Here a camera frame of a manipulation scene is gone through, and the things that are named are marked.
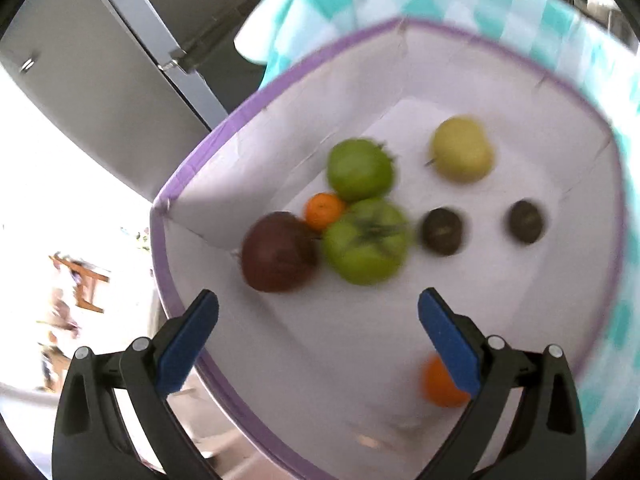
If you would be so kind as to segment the yellow pear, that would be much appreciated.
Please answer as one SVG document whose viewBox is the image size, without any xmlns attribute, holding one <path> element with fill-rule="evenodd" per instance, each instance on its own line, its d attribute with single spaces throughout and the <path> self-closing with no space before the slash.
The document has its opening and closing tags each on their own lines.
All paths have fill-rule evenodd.
<svg viewBox="0 0 640 480">
<path fill-rule="evenodd" d="M 495 167 L 496 152 L 483 124 L 469 115 L 452 116 L 433 132 L 428 161 L 444 179 L 474 183 Z"/>
</svg>

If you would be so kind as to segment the large green apple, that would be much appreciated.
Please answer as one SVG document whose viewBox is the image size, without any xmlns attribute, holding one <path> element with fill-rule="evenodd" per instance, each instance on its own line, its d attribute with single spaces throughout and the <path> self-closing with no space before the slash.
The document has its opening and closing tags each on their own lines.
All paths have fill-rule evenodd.
<svg viewBox="0 0 640 480">
<path fill-rule="evenodd" d="M 351 138 L 329 152 L 326 180 L 346 203 L 384 196 L 395 184 L 395 161 L 382 144 Z"/>
</svg>

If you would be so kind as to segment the orange tangerine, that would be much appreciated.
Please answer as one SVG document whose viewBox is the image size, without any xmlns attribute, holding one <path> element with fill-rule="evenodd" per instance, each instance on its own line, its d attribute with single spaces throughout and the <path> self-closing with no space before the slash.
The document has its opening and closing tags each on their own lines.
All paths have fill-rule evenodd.
<svg viewBox="0 0 640 480">
<path fill-rule="evenodd" d="M 341 218 L 346 203 L 337 195 L 318 193 L 311 197 L 304 207 L 303 218 L 314 232 L 321 233 Z"/>
<path fill-rule="evenodd" d="M 439 356 L 431 356 L 422 367 L 421 393 L 424 399 L 440 408 L 460 408 L 470 396 L 452 380 Z"/>
</svg>

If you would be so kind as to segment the wooden chair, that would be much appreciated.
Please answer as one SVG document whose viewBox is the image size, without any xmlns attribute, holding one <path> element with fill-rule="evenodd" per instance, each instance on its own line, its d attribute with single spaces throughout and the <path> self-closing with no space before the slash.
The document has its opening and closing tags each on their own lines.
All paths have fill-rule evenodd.
<svg viewBox="0 0 640 480">
<path fill-rule="evenodd" d="M 49 259 L 58 269 L 65 269 L 73 281 L 73 293 L 75 304 L 78 308 L 96 313 L 103 313 L 104 310 L 94 304 L 96 288 L 99 283 L 108 284 L 110 278 L 93 270 L 83 261 L 68 257 L 61 257 L 59 254 L 50 255 Z"/>
</svg>

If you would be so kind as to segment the grey refrigerator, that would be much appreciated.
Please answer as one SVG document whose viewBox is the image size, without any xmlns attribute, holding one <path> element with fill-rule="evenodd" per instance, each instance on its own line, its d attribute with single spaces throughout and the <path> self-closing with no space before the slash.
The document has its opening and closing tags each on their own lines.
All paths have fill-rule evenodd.
<svg viewBox="0 0 640 480">
<path fill-rule="evenodd" d="M 1 0 L 1 64 L 78 148 L 153 198 L 259 86 L 233 40 L 260 0 Z"/>
</svg>

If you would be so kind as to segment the dark fruit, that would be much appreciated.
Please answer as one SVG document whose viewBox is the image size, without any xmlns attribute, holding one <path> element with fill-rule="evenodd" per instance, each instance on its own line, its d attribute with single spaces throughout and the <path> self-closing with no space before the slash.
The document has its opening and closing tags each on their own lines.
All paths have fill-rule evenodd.
<svg viewBox="0 0 640 480">
<path fill-rule="evenodd" d="M 504 220 L 508 233 L 521 244 L 536 243 L 544 234 L 546 219 L 538 205 L 530 200 L 512 204 Z"/>
<path fill-rule="evenodd" d="M 440 207 L 429 211 L 420 225 L 422 246 L 440 256 L 452 256 L 462 247 L 464 221 L 457 211 Z"/>
</svg>

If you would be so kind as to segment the dark red pomegranate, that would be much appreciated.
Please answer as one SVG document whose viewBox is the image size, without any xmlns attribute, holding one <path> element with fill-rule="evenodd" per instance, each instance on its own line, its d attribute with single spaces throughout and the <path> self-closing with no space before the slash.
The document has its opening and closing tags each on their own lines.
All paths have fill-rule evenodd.
<svg viewBox="0 0 640 480">
<path fill-rule="evenodd" d="M 258 292 L 290 292 L 305 285 L 319 260 L 316 234 L 287 211 L 260 218 L 246 233 L 240 253 L 244 281 Z"/>
</svg>

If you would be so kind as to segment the teal white checkered tablecloth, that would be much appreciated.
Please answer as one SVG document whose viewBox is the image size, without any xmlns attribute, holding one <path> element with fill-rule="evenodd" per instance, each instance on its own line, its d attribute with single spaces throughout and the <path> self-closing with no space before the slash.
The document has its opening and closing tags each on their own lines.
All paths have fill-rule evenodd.
<svg viewBox="0 0 640 480">
<path fill-rule="evenodd" d="M 624 167 L 627 210 L 639 217 L 639 61 L 561 0 L 262 0 L 234 44 L 273 80 L 305 55 L 358 29 L 414 16 L 492 39 L 548 68 L 610 122 Z M 624 246 L 623 285 L 579 383 L 588 470 L 639 474 L 639 229 Z"/>
</svg>

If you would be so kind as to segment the purple fabric storage box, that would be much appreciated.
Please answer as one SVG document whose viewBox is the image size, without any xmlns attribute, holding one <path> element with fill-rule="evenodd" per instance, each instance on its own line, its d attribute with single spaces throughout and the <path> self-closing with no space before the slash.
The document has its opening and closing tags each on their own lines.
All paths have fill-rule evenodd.
<svg viewBox="0 0 640 480">
<path fill-rule="evenodd" d="M 457 115 L 479 120 L 495 148 L 474 183 L 428 161 L 434 130 Z M 353 136 L 390 151 L 392 199 L 411 223 L 439 206 L 465 215 L 462 251 L 412 248 L 397 276 L 369 287 L 328 268 L 295 292 L 248 287 L 245 233 L 264 214 L 301 211 L 326 188 L 330 149 Z M 504 224 L 518 200 L 546 219 L 531 245 Z M 302 479 L 411 479 L 446 439 L 458 412 L 420 395 L 433 353 L 418 318 L 426 288 L 515 347 L 557 344 L 584 378 L 629 229 L 622 154 L 589 102 L 492 41 L 411 18 L 337 40 L 253 94 L 180 165 L 151 221 L 167 312 L 202 289 L 220 303 L 198 374 L 242 433 Z"/>
</svg>

